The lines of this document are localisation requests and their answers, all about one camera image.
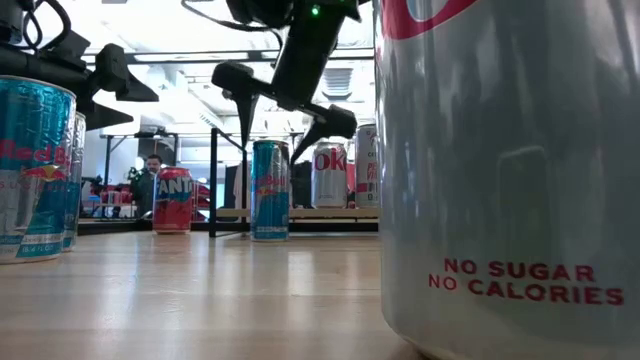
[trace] person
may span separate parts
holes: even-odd
[[[162,167],[162,158],[153,154],[147,158],[146,167],[142,176],[135,184],[132,184],[133,200],[136,202],[136,215],[138,218],[145,216],[153,210],[153,180]]]

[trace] table surface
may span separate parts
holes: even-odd
[[[79,238],[0,266],[0,358],[417,360],[380,311],[376,237]]]

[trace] blue and silver can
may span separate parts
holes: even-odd
[[[84,158],[84,134],[87,130],[86,118],[76,112],[76,125],[71,144],[71,166],[67,185],[67,212],[64,219],[64,242],[62,250],[72,251],[76,246],[78,215],[82,204],[82,159]]]
[[[0,264],[62,252],[73,93],[0,76]]]
[[[251,180],[251,239],[287,240],[289,145],[274,140],[254,142]]]

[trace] red bull can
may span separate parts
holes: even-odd
[[[378,207],[378,131],[375,124],[356,131],[356,206]]]
[[[87,130],[85,116],[76,112],[76,123],[71,144],[71,166],[67,184],[67,210],[65,214],[64,252],[72,251],[76,246],[78,216],[82,204],[82,160],[84,158],[84,136]]]
[[[253,241],[289,238],[289,160],[289,145],[284,141],[253,143],[250,225]]]
[[[155,176],[153,204],[155,232],[176,234],[191,231],[193,180],[189,170],[172,166],[160,169]]]
[[[65,230],[75,96],[0,76],[0,263],[58,257]]]
[[[321,142],[313,152],[311,205],[316,209],[347,206],[347,151],[344,145]]]
[[[640,2],[374,9],[389,325],[430,359],[640,359]]]

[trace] energy drink can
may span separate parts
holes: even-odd
[[[153,195],[155,232],[176,234],[191,231],[193,180],[188,169],[171,166],[160,169],[155,177]]]
[[[378,132],[375,124],[356,132],[356,206],[378,207]]]
[[[289,145],[253,143],[251,169],[251,239],[284,241],[289,237]]]
[[[76,246],[78,232],[78,214],[80,213],[82,194],[82,159],[84,158],[84,135],[87,130],[85,116],[76,113],[76,125],[71,145],[71,166],[67,185],[67,212],[65,214],[65,235],[63,251],[72,251]]]
[[[347,150],[340,143],[321,142],[313,152],[311,205],[316,209],[347,206]]]
[[[65,230],[75,96],[0,76],[0,263],[58,257]]]

